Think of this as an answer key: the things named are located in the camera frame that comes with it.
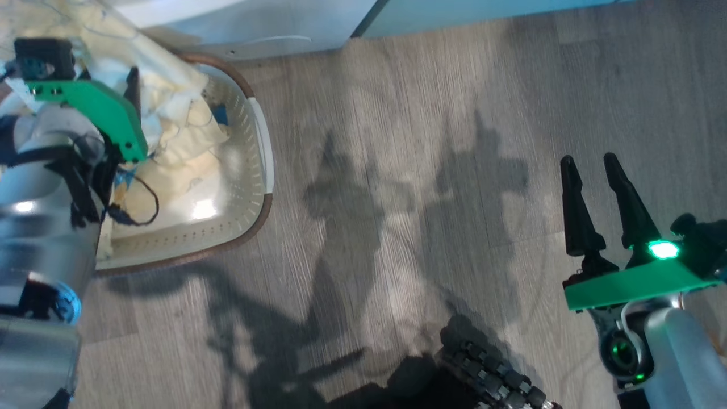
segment laundry basket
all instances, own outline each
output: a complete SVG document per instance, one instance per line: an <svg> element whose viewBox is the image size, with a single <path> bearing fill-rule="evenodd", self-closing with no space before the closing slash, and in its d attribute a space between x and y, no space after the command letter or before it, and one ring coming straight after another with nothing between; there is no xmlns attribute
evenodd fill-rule
<svg viewBox="0 0 727 409"><path fill-rule="evenodd" d="M205 181L214 185L209 197L181 200L174 211L162 209L157 221L138 234L112 235L113 256L97 262L99 276L174 266L237 247L262 228L270 212L273 152L252 89L239 72L215 57L180 57L209 76L203 97L210 106L223 104L227 112L230 138L217 149L219 175ZM155 228L158 222L164 227Z"/></svg>

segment white cloth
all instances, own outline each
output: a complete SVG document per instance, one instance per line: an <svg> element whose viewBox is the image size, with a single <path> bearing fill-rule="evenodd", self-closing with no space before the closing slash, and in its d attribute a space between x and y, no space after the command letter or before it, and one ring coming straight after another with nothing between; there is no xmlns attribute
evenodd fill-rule
<svg viewBox="0 0 727 409"><path fill-rule="evenodd" d="M150 153L164 140L155 157L160 164L184 162L227 139L201 98L207 77L96 0L0 0L1 64L15 59L17 37L70 39L91 77L117 92L137 66L142 130ZM29 108L39 108L21 81L9 85Z"/></svg>

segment wooden floor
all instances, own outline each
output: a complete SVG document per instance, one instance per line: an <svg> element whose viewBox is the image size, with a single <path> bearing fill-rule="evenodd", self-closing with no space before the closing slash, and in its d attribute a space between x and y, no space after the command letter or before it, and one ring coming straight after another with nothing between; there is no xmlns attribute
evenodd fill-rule
<svg viewBox="0 0 727 409"><path fill-rule="evenodd" d="M662 232L727 216L727 2L663 0L352 40L239 65L273 211L237 251L97 280L77 408L318 408L385 384L462 314L565 408L615 408L566 309L558 161L623 263L602 156ZM727 287L690 297L727 348Z"/></svg>

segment blue part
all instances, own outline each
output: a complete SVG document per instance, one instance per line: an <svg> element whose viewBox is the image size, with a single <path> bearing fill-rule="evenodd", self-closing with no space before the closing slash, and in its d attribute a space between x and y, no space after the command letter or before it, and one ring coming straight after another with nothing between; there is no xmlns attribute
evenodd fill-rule
<svg viewBox="0 0 727 409"><path fill-rule="evenodd" d="M120 186L122 183L125 183L126 188L129 188L129 186L134 181L134 175L136 175L135 168L126 172L117 172L116 176L114 176L113 178L113 185Z"/></svg>
<svg viewBox="0 0 727 409"><path fill-rule="evenodd" d="M483 20L590 7L616 1L618 0L388 0L361 36L400 36Z"/></svg>
<svg viewBox="0 0 727 409"><path fill-rule="evenodd" d="M213 106L211 108L214 120L220 125L229 125L227 118L227 108L224 105Z"/></svg>

